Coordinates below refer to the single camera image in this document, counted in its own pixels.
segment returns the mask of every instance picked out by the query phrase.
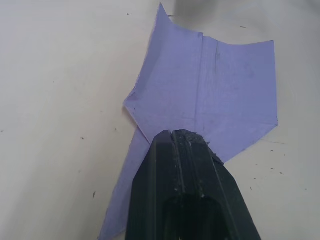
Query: black object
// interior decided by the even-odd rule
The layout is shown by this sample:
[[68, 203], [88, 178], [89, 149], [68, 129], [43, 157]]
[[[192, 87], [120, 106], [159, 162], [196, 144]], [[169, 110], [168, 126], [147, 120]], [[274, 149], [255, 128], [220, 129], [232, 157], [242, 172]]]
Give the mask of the black object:
[[126, 240], [260, 240], [236, 181], [202, 136], [157, 135], [132, 184]]

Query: purple paper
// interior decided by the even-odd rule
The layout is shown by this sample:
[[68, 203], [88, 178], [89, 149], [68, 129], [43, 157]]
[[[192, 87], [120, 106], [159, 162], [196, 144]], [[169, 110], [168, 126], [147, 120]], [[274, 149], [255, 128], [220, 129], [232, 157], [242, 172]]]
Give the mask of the purple paper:
[[274, 42], [229, 45], [175, 25], [160, 5], [143, 67], [124, 105], [138, 128], [100, 240], [125, 230], [133, 178], [158, 133], [197, 132], [225, 163], [277, 126]]

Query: white table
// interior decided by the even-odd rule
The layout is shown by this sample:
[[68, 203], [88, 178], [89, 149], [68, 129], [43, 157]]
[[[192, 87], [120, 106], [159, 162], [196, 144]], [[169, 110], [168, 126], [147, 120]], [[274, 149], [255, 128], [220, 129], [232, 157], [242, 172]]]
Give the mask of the white table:
[[[99, 235], [135, 130], [122, 103], [158, 4], [0, 0], [1, 240]], [[175, 14], [174, 0], [163, 5]], [[320, 239], [320, 2], [205, 9], [173, 19], [229, 44], [275, 41], [279, 126], [225, 166], [263, 240]]]

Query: white surface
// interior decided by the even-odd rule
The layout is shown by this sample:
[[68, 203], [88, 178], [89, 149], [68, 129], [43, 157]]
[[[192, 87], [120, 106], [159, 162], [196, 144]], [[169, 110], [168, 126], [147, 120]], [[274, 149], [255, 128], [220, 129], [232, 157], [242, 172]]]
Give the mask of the white surface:
[[[1, 240], [99, 235], [135, 130], [122, 102], [158, 4], [0, 0]], [[180, 23], [231, 44], [275, 41], [279, 126], [226, 164], [261, 238], [320, 239], [320, 3], [206, 9]]]

